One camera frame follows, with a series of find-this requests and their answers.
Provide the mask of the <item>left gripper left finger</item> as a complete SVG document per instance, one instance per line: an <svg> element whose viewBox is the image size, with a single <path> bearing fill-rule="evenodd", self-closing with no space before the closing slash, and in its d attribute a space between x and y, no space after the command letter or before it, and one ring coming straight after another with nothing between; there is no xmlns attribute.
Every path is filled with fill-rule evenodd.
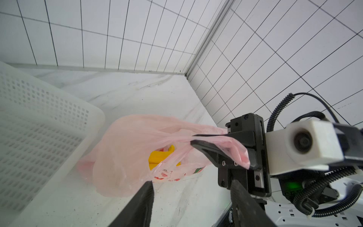
<svg viewBox="0 0 363 227"><path fill-rule="evenodd" d="M145 182L109 227L149 227L154 195L152 181Z"/></svg>

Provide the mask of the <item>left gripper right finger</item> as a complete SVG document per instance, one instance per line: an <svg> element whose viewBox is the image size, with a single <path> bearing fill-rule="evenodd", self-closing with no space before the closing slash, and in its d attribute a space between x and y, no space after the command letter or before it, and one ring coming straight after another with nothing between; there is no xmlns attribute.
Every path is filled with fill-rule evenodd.
<svg viewBox="0 0 363 227"><path fill-rule="evenodd" d="M239 181L232 181L230 192L235 227L276 227Z"/></svg>

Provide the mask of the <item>single yellow banana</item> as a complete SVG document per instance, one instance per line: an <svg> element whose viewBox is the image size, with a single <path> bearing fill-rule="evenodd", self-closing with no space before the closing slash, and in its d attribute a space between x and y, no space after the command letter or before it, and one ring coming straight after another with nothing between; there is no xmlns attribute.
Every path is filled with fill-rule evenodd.
<svg viewBox="0 0 363 227"><path fill-rule="evenodd" d="M168 156L175 152L176 148L174 145L170 145L168 148L161 148L151 152L148 158L148 165L150 171L157 167L162 161L164 161Z"/></svg>

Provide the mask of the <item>pink plastic bag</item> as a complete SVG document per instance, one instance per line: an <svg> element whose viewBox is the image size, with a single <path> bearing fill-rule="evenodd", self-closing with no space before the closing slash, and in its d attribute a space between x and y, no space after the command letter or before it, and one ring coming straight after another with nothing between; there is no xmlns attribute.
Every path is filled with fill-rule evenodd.
<svg viewBox="0 0 363 227"><path fill-rule="evenodd" d="M196 134L227 134L227 130L193 124L160 115L128 115L116 120L93 150L81 158L82 177L103 196L129 197L147 181L173 182L200 172L209 159L190 145L192 140L215 144L233 162L248 169L248 151L227 136L194 137ZM176 150L150 171L151 152L174 145Z"/></svg>

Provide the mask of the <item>white perforated plastic basket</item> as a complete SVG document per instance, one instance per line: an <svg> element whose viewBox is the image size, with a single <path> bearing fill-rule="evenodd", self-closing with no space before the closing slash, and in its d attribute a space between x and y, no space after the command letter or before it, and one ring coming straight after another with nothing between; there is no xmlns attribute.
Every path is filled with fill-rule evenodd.
<svg viewBox="0 0 363 227"><path fill-rule="evenodd" d="M105 114L1 63L1 226L18 226L73 169Z"/></svg>

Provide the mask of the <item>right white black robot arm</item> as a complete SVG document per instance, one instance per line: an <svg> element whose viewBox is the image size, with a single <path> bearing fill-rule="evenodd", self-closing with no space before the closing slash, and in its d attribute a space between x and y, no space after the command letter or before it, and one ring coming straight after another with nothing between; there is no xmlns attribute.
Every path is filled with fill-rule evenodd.
<svg viewBox="0 0 363 227"><path fill-rule="evenodd" d="M302 225L293 220L293 210L274 214L267 204L273 178L295 210L311 219L336 216L359 201L362 183L351 184L343 199L331 183L363 173L362 130L330 122L318 111L277 131L264 129L263 119L252 113L226 127L226 134L197 134L190 142L217 167L219 186L231 192L231 207L217 226Z"/></svg>

